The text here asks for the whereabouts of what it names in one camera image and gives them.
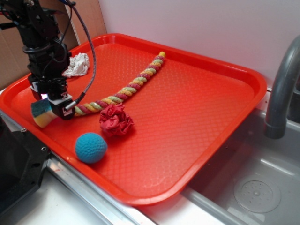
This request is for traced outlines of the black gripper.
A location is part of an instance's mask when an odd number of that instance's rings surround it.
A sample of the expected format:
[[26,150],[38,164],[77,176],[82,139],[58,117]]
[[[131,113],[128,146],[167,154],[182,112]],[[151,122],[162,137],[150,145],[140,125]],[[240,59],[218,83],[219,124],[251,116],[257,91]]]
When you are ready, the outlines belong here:
[[72,119],[75,109],[67,110],[66,107],[73,100],[71,95],[67,95],[67,81],[62,75],[69,66],[71,56],[66,44],[53,42],[38,48],[24,46],[23,52],[29,57],[28,80],[33,97],[37,101],[49,97],[52,112],[56,116],[63,120]]

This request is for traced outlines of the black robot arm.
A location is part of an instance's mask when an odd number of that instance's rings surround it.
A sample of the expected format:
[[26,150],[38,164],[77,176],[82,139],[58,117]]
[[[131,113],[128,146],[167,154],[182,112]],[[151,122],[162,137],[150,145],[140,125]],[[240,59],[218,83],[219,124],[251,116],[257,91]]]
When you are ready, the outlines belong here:
[[2,0],[0,12],[10,21],[0,25],[1,30],[16,27],[23,43],[23,52],[28,55],[28,77],[36,100],[47,95],[54,115],[69,120],[74,109],[66,109],[72,103],[63,76],[70,64],[71,52],[63,42],[55,10],[44,8],[37,0]]

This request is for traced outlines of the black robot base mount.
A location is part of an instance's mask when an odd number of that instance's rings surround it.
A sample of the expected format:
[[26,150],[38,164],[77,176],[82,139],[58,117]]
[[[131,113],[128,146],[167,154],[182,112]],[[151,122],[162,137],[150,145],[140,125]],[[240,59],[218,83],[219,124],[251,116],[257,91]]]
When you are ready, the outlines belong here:
[[0,119],[1,215],[40,188],[49,153],[30,131],[11,131]]

